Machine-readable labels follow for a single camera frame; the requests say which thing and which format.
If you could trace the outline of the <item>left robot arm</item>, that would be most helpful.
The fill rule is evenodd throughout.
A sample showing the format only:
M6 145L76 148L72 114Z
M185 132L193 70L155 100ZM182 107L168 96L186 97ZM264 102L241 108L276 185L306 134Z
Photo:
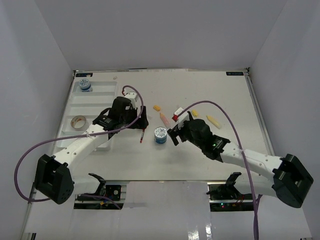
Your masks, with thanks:
M72 195L89 195L96 200L105 196L106 180L95 173L76 177L77 166L93 151L108 144L112 137L125 129L146 129L147 110L137 107L141 100L137 92L129 92L113 100L84 131L83 135L52 156L44 154L37 163L35 188L61 205Z

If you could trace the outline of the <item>blue cleaning gel jar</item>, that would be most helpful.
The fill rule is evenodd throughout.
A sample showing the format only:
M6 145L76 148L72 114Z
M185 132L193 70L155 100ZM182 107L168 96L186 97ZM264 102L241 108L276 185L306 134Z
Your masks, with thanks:
M82 92L92 92L91 82L87 78L83 78L78 82L78 86Z
M154 130L154 140L157 144L164 144L167 141L167 129L164 127L157 127Z

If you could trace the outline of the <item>red gel pen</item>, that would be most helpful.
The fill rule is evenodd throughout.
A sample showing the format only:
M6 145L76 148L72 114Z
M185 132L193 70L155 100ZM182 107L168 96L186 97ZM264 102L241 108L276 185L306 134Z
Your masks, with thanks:
M145 134L145 128L142 130L142 132L141 132L141 137L140 137L140 143L142 143L143 142L143 138L144 138L144 134Z

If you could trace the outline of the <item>large clear tape roll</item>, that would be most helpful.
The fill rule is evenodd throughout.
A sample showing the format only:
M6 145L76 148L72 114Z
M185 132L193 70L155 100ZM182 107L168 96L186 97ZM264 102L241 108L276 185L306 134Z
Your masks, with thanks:
M77 115L71 119L70 126L75 131L84 131L88 128L88 122L85 116Z

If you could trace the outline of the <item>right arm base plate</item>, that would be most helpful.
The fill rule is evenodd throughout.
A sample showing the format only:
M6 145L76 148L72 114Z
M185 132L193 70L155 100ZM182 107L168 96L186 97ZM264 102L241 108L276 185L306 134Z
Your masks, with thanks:
M214 212L251 212L254 210L251 192L242 194L236 189L240 172L233 172L226 181L208 182L207 193L210 211Z

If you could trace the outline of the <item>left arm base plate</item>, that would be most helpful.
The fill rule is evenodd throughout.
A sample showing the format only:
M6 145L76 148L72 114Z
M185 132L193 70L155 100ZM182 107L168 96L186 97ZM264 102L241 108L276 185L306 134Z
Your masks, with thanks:
M78 195L74 201L74 209L78 210L121 210L126 198L126 187L109 184L100 193Z

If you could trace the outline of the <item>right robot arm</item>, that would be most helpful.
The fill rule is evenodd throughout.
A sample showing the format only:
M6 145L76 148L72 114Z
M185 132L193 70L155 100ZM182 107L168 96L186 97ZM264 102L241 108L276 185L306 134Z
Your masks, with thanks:
M210 185L207 195L211 200L237 200L255 192L276 197L293 208L302 207L314 180L296 156L280 157L242 150L229 139L213 134L204 120L194 119L183 108L178 108L172 118L176 125L168 130L168 135L174 145L188 141L210 160L256 173L249 181L241 172L233 172L224 184Z

